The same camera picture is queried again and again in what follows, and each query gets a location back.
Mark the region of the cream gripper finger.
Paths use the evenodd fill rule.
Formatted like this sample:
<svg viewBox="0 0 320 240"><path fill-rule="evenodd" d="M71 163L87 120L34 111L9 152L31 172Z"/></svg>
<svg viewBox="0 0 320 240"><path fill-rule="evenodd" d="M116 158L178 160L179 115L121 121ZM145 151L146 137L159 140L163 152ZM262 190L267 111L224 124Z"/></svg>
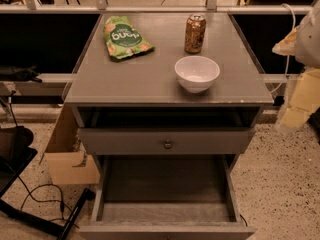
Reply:
<svg viewBox="0 0 320 240"><path fill-rule="evenodd" d="M282 56L294 56L296 36L297 29L294 28L285 36L284 39L274 45L272 52Z"/></svg>
<svg viewBox="0 0 320 240"><path fill-rule="evenodd" d="M301 128L320 108L320 69L310 68L286 85L284 104L277 116L278 131Z"/></svg>

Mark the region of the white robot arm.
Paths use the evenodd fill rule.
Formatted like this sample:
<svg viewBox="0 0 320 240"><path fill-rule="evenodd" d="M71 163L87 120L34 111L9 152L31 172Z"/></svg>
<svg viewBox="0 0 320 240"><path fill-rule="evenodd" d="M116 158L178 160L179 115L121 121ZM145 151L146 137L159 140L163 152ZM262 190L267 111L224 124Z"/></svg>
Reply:
<svg viewBox="0 0 320 240"><path fill-rule="evenodd" d="M320 108L320 4L316 2L294 28L272 48L282 56L293 56L305 71L286 84L285 103L276 127L289 132L301 128Z"/></svg>

